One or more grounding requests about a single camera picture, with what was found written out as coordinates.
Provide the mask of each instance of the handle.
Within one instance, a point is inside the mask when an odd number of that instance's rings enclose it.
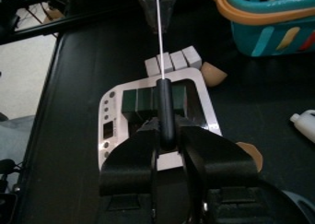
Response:
[[[293,21],[298,18],[315,16],[315,7],[297,9],[292,11],[274,12],[269,14],[257,14],[236,8],[228,0],[214,0],[221,14],[232,21],[250,26],[261,26],[285,21]]]

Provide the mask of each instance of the white bottle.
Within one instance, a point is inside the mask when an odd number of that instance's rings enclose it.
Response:
[[[292,117],[294,126],[302,134],[315,143],[315,110],[308,110]]]

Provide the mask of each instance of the metal rod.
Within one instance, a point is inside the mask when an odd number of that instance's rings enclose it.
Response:
[[[165,57],[163,57],[163,29],[162,29],[161,0],[157,0],[157,9],[158,9],[159,43],[161,43],[161,64],[162,64],[163,79],[166,79],[166,75],[165,75]]]

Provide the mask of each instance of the white plastic part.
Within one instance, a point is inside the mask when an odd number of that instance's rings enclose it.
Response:
[[[201,58],[201,56],[198,54],[198,51],[194,48],[194,46],[190,46],[190,47],[185,48],[182,50],[182,52],[184,52],[184,56],[186,58],[186,61],[190,65],[190,67],[201,69],[201,67],[202,67],[202,58]]]
[[[159,65],[162,66],[162,55],[159,54],[157,58],[158,58]],[[174,71],[174,67],[173,67],[173,61],[171,61],[169,53],[163,53],[163,60],[165,60],[165,72],[170,73]]]
[[[188,67],[181,71],[166,74],[173,81],[190,79],[196,82],[197,93],[201,100],[202,111],[209,129],[218,135],[222,135],[220,123],[217,120],[210,93],[205,85],[201,71]],[[113,152],[114,148],[130,137],[129,121],[122,114],[123,91],[137,88],[151,88],[157,86],[157,80],[161,76],[149,77],[134,82],[115,86],[110,89],[102,98],[99,109],[99,166],[102,165]],[[182,166],[182,156],[178,152],[162,154],[158,159],[158,171],[178,168]]]
[[[184,68],[189,67],[182,51],[174,52],[170,56],[171,56],[171,61],[173,61],[175,71],[182,70]]]
[[[315,110],[292,116],[296,128],[315,143]]]
[[[145,61],[149,77],[154,77],[162,74],[162,70],[158,64],[158,59],[154,57]]]

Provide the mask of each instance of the cable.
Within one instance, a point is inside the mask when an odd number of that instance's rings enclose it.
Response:
[[[43,3],[39,3],[39,4],[41,4],[41,6],[42,6],[42,9],[43,9],[43,12],[45,12],[47,18],[50,19],[50,21],[53,21],[54,18],[51,17],[51,15],[49,14],[49,12],[46,11],[45,6],[43,6]]]

